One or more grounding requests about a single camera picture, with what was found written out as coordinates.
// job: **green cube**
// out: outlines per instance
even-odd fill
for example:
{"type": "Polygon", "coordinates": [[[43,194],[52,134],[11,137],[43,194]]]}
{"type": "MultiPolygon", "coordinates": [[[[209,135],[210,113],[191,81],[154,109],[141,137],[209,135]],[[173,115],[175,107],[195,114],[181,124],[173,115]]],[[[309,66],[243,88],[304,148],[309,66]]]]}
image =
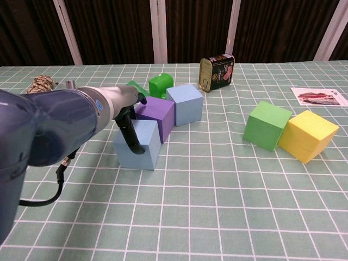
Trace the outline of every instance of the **green cube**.
{"type": "Polygon", "coordinates": [[[168,73],[161,73],[148,81],[148,88],[152,97],[166,99],[166,89],[174,86],[174,80],[168,73]]]}
{"type": "Polygon", "coordinates": [[[243,140],[273,151],[292,112],[261,101],[249,115],[243,140]]]}

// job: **dark curtain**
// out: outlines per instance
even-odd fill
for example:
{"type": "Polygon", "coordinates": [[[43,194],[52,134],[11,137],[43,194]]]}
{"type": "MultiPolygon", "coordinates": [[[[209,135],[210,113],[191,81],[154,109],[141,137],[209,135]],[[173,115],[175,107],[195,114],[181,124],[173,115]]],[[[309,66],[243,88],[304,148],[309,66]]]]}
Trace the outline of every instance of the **dark curtain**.
{"type": "Polygon", "coordinates": [[[149,0],[65,0],[84,64],[153,63],[149,0]]]}
{"type": "Polygon", "coordinates": [[[1,0],[0,66],[71,64],[53,1],[1,0]]]}
{"type": "Polygon", "coordinates": [[[225,53],[232,0],[166,0],[168,63],[225,53]]]}
{"type": "Polygon", "coordinates": [[[236,62],[313,60],[338,2],[241,1],[233,48],[236,62]]]}
{"type": "Polygon", "coordinates": [[[331,54],[330,60],[348,60],[348,24],[344,28],[331,54]]]}

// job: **grid tablecloth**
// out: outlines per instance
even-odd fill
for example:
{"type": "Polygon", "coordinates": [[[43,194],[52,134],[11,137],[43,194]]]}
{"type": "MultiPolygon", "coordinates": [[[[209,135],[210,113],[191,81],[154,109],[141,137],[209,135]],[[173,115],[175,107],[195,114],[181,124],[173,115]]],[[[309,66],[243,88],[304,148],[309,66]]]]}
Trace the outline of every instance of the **grid tablecloth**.
{"type": "MultiPolygon", "coordinates": [[[[24,93],[39,74],[77,86],[147,82],[161,72],[198,87],[199,64],[1,67],[0,89],[24,93]]],[[[82,146],[58,201],[19,207],[0,260],[348,260],[348,108],[300,106],[291,87],[337,89],[348,61],[236,64],[230,86],[204,95],[201,122],[175,127],[156,170],[120,168],[111,123],[82,146]],[[242,140],[259,101],[339,125],[303,165],[242,140]]],[[[57,189],[55,166],[30,167],[22,198],[57,189]]]]}

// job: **yellow cube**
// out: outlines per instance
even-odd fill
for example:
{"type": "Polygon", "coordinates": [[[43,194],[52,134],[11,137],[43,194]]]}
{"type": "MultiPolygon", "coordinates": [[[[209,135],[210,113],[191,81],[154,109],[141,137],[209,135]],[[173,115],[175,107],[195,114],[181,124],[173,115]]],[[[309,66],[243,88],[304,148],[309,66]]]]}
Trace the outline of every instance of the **yellow cube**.
{"type": "Polygon", "coordinates": [[[278,145],[303,163],[322,152],[339,127],[306,110],[288,121],[278,145]]]}

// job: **metal connector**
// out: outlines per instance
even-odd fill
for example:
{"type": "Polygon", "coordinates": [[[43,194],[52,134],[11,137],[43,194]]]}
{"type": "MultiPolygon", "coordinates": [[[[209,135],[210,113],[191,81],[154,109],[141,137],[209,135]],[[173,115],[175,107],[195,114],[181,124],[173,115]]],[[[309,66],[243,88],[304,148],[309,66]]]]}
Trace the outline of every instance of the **metal connector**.
{"type": "Polygon", "coordinates": [[[63,161],[61,162],[61,164],[63,165],[63,166],[65,166],[65,167],[68,167],[69,165],[70,165],[70,158],[68,158],[68,157],[65,157],[64,159],[63,159],[63,161]]]}
{"type": "Polygon", "coordinates": [[[65,82],[67,89],[76,89],[75,81],[74,80],[67,80],[65,82]]]}

